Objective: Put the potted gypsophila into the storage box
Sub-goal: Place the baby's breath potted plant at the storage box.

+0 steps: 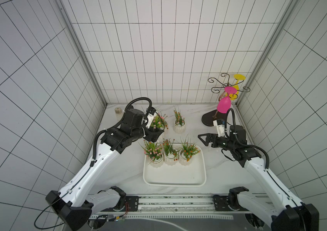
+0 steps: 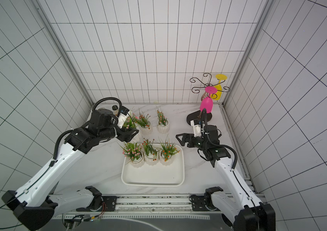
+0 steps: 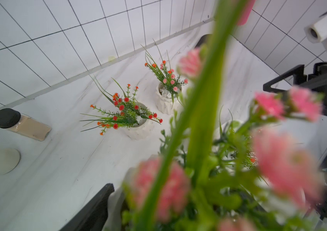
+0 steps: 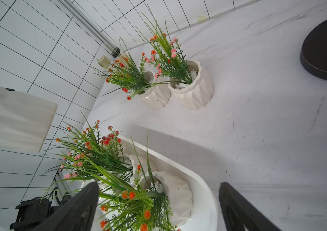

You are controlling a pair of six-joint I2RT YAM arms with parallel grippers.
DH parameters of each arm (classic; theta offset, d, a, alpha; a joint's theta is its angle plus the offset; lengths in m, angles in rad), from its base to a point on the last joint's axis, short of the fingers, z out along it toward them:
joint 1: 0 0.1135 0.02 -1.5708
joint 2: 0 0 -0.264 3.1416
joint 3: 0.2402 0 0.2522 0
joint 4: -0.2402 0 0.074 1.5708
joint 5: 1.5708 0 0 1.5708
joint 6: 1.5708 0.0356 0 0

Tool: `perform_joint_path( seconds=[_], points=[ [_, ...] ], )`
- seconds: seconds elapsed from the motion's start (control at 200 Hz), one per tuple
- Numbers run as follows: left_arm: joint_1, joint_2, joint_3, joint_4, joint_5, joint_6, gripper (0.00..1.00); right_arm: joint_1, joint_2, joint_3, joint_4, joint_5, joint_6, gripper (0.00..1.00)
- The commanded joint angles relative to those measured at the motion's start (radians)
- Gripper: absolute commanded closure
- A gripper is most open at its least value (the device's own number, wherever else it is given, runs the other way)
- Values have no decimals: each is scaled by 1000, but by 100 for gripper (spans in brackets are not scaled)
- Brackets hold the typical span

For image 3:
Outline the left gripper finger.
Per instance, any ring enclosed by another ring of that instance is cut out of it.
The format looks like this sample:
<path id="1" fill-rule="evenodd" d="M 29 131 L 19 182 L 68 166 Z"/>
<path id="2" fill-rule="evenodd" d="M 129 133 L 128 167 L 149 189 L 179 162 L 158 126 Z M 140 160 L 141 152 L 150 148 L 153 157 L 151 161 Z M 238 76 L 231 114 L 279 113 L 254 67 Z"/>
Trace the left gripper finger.
<path id="1" fill-rule="evenodd" d="M 114 192 L 112 183 L 106 184 L 61 231 L 101 231 L 108 218 L 108 198 Z"/>

